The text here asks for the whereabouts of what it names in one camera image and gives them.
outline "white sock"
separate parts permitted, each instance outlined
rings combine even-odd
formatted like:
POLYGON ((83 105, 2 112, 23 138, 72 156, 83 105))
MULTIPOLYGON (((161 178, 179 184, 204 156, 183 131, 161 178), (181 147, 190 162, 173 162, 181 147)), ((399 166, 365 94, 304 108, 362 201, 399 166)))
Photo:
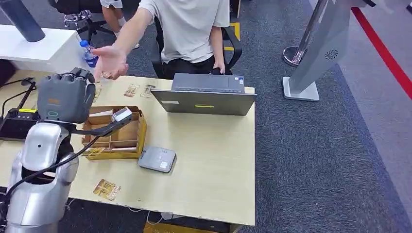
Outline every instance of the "white sock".
POLYGON ((126 20, 124 19, 124 17, 122 17, 121 19, 118 19, 117 21, 119 22, 119 25, 121 27, 123 27, 123 25, 126 23, 126 20))

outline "water bottle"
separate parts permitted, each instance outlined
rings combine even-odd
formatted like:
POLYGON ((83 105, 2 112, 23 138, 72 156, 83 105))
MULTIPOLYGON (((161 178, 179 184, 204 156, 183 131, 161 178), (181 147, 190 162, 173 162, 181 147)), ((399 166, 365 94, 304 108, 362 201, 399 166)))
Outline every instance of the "water bottle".
POLYGON ((89 67, 91 68, 96 67, 97 59, 99 57, 92 53, 92 50, 94 49, 94 47, 89 45, 87 40, 80 41, 80 46, 85 49, 85 61, 87 62, 89 67))

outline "black cylinder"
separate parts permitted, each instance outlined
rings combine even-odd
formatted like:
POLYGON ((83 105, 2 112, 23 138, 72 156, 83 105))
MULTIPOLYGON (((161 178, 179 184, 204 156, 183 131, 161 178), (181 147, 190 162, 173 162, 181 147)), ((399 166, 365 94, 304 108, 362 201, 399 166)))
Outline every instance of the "black cylinder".
POLYGON ((21 0, 0 0, 0 8, 27 41, 36 42, 46 36, 21 0))

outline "black pants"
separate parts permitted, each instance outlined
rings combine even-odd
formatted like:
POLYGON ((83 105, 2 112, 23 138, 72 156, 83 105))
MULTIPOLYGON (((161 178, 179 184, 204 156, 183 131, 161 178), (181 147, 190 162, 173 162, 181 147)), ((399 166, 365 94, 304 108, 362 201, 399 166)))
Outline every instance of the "black pants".
POLYGON ((214 56, 211 56, 209 59, 198 63, 191 63, 189 61, 178 58, 169 61, 169 63, 167 64, 164 64, 163 68, 165 70, 166 79, 173 79, 175 73, 209 74, 213 70, 214 64, 214 56))

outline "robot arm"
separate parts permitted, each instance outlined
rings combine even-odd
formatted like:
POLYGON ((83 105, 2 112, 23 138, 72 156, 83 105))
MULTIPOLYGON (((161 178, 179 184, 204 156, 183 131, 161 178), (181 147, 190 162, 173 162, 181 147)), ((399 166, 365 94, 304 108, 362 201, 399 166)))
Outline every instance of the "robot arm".
POLYGON ((113 114, 108 126, 76 130, 74 123, 88 118, 95 94, 93 82, 90 72, 78 68, 41 81, 37 101, 41 121, 29 130, 23 149, 13 162, 7 194, 0 202, 0 217, 7 217, 7 233, 56 233, 77 173, 78 156, 100 136, 108 136, 131 121, 132 112, 124 108, 113 114), (72 133, 96 137, 74 153, 72 133), (54 173, 54 177, 45 172, 54 173))

